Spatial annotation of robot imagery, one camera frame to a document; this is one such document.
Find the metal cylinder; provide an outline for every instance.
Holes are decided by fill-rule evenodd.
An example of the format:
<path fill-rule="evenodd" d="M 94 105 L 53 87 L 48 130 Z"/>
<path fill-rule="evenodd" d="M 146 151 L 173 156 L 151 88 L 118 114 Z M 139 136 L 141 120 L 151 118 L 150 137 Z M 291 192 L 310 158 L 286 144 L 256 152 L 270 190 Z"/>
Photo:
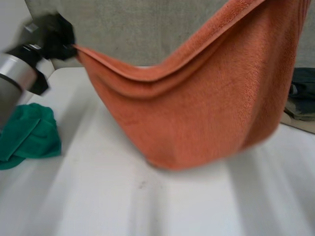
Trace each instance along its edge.
<path fill-rule="evenodd" d="M 36 73 L 26 62 L 0 54 L 0 131 L 9 120 L 24 90 L 36 80 Z"/>

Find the white surface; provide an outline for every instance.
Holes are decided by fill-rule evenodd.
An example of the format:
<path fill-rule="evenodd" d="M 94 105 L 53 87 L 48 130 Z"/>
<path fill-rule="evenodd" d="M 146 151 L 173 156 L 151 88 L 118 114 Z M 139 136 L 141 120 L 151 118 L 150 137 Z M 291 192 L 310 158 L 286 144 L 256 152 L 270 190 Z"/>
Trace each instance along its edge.
<path fill-rule="evenodd" d="M 0 52 L 15 45 L 23 21 L 31 14 L 24 0 L 0 0 Z M 55 71 L 50 61 L 43 60 L 37 67 L 47 78 Z M 25 103 L 32 96 L 26 92 L 21 99 Z"/>
<path fill-rule="evenodd" d="M 0 172 L 3 236 L 315 235 L 315 136 L 280 125 L 235 157 L 173 173 L 147 165 L 83 68 L 31 102 L 55 111 L 63 156 Z"/>

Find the green cloth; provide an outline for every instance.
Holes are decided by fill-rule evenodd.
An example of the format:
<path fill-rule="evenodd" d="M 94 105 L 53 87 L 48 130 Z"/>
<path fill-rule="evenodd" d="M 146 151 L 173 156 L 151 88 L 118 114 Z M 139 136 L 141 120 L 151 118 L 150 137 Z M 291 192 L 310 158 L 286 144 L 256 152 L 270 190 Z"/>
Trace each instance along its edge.
<path fill-rule="evenodd" d="M 26 158 L 60 154 L 53 111 L 36 103 L 17 106 L 0 134 L 0 170 L 13 168 Z"/>

